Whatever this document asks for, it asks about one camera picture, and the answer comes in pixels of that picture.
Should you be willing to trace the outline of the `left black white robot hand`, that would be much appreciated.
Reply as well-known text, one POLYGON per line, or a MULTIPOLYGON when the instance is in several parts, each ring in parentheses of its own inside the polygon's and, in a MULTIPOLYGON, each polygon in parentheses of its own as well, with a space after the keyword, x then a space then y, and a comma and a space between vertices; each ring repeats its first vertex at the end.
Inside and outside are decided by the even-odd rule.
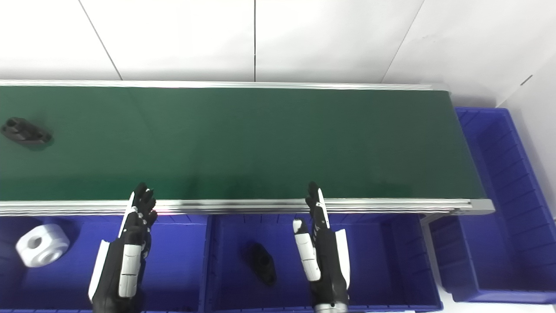
POLYGON ((102 240, 89 283, 94 313, 141 313, 145 295, 141 283, 152 246, 151 229, 158 218, 154 191, 145 183, 131 192, 111 242, 102 240))

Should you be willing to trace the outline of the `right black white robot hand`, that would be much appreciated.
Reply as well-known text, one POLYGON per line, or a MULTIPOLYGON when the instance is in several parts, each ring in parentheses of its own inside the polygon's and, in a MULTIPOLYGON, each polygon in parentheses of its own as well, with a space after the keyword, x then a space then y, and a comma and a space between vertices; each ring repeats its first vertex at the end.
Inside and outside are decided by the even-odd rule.
POLYGON ((292 222, 294 238, 315 313, 346 313, 349 306, 350 258, 344 229, 333 231, 321 188, 308 185, 305 198, 311 227, 302 218, 292 222))

